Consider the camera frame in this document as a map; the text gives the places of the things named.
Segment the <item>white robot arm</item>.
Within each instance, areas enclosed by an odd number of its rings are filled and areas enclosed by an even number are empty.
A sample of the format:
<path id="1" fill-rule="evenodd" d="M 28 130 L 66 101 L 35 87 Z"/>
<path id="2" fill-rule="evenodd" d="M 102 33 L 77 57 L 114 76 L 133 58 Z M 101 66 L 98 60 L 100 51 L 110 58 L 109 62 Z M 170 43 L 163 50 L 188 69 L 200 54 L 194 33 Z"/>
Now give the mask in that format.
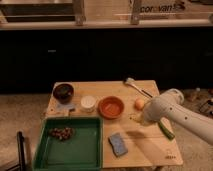
<path id="1" fill-rule="evenodd" d="M 180 90 L 169 89 L 145 104 L 141 123 L 150 125 L 166 118 L 213 145 L 213 119 L 183 107 L 183 102 L 184 96 Z"/>

